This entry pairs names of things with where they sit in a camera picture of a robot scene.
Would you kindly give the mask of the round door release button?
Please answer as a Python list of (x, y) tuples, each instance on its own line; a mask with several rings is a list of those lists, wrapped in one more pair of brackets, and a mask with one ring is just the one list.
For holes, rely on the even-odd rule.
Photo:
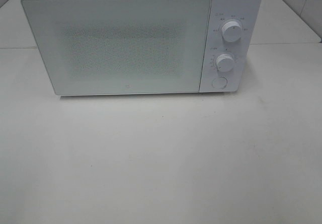
[(225, 89), (227, 86), (227, 79), (225, 77), (217, 77), (212, 81), (211, 85), (215, 89)]

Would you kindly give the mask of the white timer knob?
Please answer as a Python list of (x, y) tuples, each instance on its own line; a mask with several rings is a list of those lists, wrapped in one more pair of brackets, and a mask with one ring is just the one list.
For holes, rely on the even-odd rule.
[(218, 71), (229, 72), (234, 67), (235, 59), (231, 54), (224, 53), (216, 58), (215, 64)]

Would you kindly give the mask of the white microwave door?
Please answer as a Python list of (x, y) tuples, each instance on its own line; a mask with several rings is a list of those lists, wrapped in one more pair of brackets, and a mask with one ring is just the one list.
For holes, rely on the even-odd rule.
[(199, 91), (211, 0), (22, 0), (55, 94)]

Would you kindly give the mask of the white microwave oven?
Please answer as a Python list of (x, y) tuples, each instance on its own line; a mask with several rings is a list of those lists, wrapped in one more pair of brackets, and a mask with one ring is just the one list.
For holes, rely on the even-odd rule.
[(234, 92), (261, 0), (21, 0), (59, 96)]

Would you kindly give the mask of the white power knob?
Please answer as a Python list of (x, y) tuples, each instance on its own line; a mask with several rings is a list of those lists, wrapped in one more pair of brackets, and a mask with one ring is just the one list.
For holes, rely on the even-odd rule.
[(239, 20), (229, 19), (224, 21), (220, 31), (225, 42), (234, 43), (241, 38), (243, 26)]

